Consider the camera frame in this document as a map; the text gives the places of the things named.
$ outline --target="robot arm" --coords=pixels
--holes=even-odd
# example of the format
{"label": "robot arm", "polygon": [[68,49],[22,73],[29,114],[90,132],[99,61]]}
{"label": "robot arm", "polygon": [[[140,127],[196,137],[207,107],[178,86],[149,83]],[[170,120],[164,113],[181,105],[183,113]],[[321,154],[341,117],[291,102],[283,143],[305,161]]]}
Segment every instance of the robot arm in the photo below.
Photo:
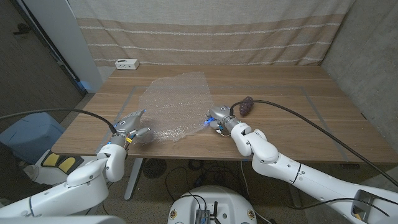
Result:
{"label": "robot arm", "polygon": [[264,176],[286,181],[319,201],[338,198],[364,200],[378,209],[355,200],[327,203],[351,223],[397,223],[398,194],[388,190],[352,184],[312,169],[278,152],[260,130],[253,132],[246,123],[229,116],[227,106],[209,110],[210,126],[218,132],[228,130],[243,156],[253,153],[252,167]]}
{"label": "robot arm", "polygon": [[101,148],[97,160],[74,170],[65,183],[3,207],[0,218],[66,216],[101,203],[109,194],[106,178],[116,182],[124,175],[124,160],[131,139],[149,132],[149,128],[136,130],[144,112],[131,113],[117,123],[117,133]]}

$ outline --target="black cable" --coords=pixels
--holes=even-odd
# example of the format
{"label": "black cable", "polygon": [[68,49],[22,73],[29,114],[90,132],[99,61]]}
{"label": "black cable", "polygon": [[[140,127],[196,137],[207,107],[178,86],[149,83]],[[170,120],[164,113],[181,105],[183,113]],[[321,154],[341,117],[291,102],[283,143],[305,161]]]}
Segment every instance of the black cable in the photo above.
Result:
{"label": "black cable", "polygon": [[91,208],[88,209],[88,211],[85,213],[85,215],[87,215],[90,211],[91,211]]}
{"label": "black cable", "polygon": [[[191,192],[189,191],[189,188],[190,188],[190,187],[189,187],[189,183],[188,183],[188,171],[187,171],[187,169],[186,169],[185,167],[176,167],[176,168],[170,170],[170,172],[166,175],[166,178],[165,178],[166,190],[167,190],[167,193],[169,193],[169,196],[172,198],[173,202],[175,202],[175,199],[173,198],[173,195],[170,193],[169,187],[167,186],[167,177],[168,177],[173,171],[175,171],[176,169],[184,169],[184,170],[185,170],[185,177],[186,177],[186,180],[187,180],[188,193],[189,193],[190,195],[192,195]],[[199,203],[198,199],[197,199],[195,196],[193,196],[193,198],[198,202],[199,209],[201,209],[201,208],[200,208],[200,203]]]}
{"label": "black cable", "polygon": [[[389,176],[387,173],[385,173],[383,170],[380,170],[377,166],[375,166],[371,161],[367,160],[365,157],[363,157],[361,154],[359,154],[358,152],[356,152],[354,149],[350,148],[349,146],[347,146],[344,142],[340,141],[338,138],[334,137],[334,135],[330,134],[328,131],[324,130],[323,128],[319,127],[318,125],[316,125],[314,122],[310,121],[309,119],[307,119],[306,117],[302,116],[301,114],[290,110],[284,106],[278,105],[276,103],[270,102],[270,101],[265,101],[265,100],[251,100],[250,102],[253,103],[265,103],[271,106],[275,106],[278,107],[282,110],[285,110],[291,114],[294,114],[296,116],[298,116],[299,118],[301,118],[302,120],[304,120],[305,122],[307,122],[308,124],[311,124],[314,128],[318,129],[319,131],[321,131],[323,134],[326,134],[329,138],[333,139],[334,141],[336,141],[338,144],[342,145],[344,148],[346,148],[347,150],[349,150],[349,152],[351,152],[352,154],[354,154],[355,156],[357,156],[358,158],[360,158],[362,161],[364,161],[365,163],[367,163],[369,166],[371,166],[373,169],[376,169],[381,175],[383,175],[385,178],[387,178],[388,180],[390,180],[395,186],[398,187],[398,182],[396,180],[394,180],[391,176]],[[240,101],[237,103],[234,103],[231,106],[231,110],[229,112],[230,116],[234,116],[234,107],[236,105],[239,105],[241,103],[247,103],[247,101]]]}
{"label": "black cable", "polygon": [[190,159],[188,161],[188,168],[193,171],[203,168],[203,165],[204,165],[203,161],[197,159]]}
{"label": "black cable", "polygon": [[105,209],[104,201],[105,201],[105,200],[102,201],[102,208],[104,209],[104,212],[105,212],[107,215],[109,215],[108,211],[106,211],[106,209]]}
{"label": "black cable", "polygon": [[[205,170],[205,173],[203,175],[207,175],[207,173],[209,173],[209,172],[214,172],[215,174],[220,173],[221,175],[223,172],[225,172],[227,174],[231,174],[232,177],[234,177],[236,180],[238,180],[241,195],[243,195],[246,199],[249,200],[249,196],[247,195],[247,193],[245,191],[245,186],[244,186],[243,181],[240,178],[239,174],[238,175],[234,174],[234,172],[232,172],[232,170],[229,167],[221,167],[221,166],[211,166]],[[221,182],[220,180],[217,180],[216,175],[213,176],[213,178],[216,183],[219,184]]]}
{"label": "black cable", "polygon": [[205,199],[204,199],[203,197],[201,197],[200,195],[183,195],[183,196],[179,197],[178,199],[180,199],[180,198],[185,198],[185,197],[200,197],[200,198],[204,201],[204,203],[205,203],[205,210],[207,209],[206,201],[205,201]]}
{"label": "black cable", "polygon": [[52,108],[52,109],[44,109],[44,110],[25,111],[25,112],[14,113],[14,114],[2,116],[2,117],[0,117],[0,121],[4,120],[4,119],[8,119],[8,118],[13,118],[16,116],[22,116],[22,115],[28,115],[28,114],[34,114],[34,113],[42,113],[42,112],[51,112],[51,111],[72,111],[72,112],[79,112],[79,113],[87,114],[87,115],[93,116],[95,118],[98,118],[98,119],[104,121],[109,126],[109,128],[113,134],[117,133],[114,126],[107,119],[101,117],[100,115],[94,114],[92,112],[85,111],[85,110],[79,110],[79,109],[75,109],[75,108]]}
{"label": "black cable", "polygon": [[[111,186],[112,186],[114,183],[115,183],[115,182],[112,182],[112,183],[108,186],[108,189],[111,188]],[[102,208],[104,209],[104,212],[105,212],[107,215],[109,215],[108,211],[106,211],[106,209],[105,209],[104,201],[105,201],[105,200],[102,201]]]}
{"label": "black cable", "polygon": [[355,200],[355,201],[359,201],[359,202],[365,203],[366,205],[372,206],[373,208],[375,208],[375,209],[379,210],[380,212],[382,212],[383,214],[385,214],[387,217],[390,217],[385,211],[381,210],[381,208],[373,205],[372,203],[365,202],[364,200],[356,199],[356,198],[335,198],[335,199],[327,200],[325,202],[316,203],[315,205],[310,205],[310,206],[300,207],[300,208],[295,208],[295,207],[291,207],[291,206],[288,206],[288,205],[286,205],[286,206],[289,207],[289,208],[292,208],[292,209],[296,209],[296,210],[304,210],[304,209],[313,208],[313,207],[316,207],[316,206],[319,206],[319,205],[323,205],[323,204],[326,204],[326,203],[329,203],[329,202],[335,202],[335,201],[339,201],[339,200]]}

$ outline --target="white robot body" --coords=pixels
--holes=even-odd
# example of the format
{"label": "white robot body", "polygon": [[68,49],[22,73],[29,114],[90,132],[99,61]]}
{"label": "white robot body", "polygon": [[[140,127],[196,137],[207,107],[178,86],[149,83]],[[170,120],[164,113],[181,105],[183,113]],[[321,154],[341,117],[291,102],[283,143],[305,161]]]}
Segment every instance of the white robot body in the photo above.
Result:
{"label": "white robot body", "polygon": [[[214,214],[215,202],[217,202],[216,218],[220,223],[257,223],[256,215],[252,205],[242,195],[226,187],[206,185],[197,187],[190,191],[192,195],[199,195],[206,201],[209,214]],[[205,203],[200,197],[196,197],[200,203],[201,210],[198,212],[199,204],[194,197],[183,197],[176,200],[169,213],[168,224],[206,223],[215,224],[212,218],[200,216],[205,213]]]}

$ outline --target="beige curtain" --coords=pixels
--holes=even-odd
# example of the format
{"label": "beige curtain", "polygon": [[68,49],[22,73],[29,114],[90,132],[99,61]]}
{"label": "beige curtain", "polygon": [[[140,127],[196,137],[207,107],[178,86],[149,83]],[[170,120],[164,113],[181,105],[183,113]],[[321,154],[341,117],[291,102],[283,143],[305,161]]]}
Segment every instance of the beige curtain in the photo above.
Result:
{"label": "beige curtain", "polygon": [[69,0],[97,66],[318,65],[353,0]]}

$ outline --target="white box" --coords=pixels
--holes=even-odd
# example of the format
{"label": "white box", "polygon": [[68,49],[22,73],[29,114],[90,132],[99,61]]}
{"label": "white box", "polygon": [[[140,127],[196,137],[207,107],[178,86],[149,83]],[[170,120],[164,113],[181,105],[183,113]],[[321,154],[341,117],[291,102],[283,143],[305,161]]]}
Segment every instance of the white box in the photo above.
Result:
{"label": "white box", "polygon": [[118,59],[114,64],[117,69],[135,70],[139,66],[139,61],[137,59]]}

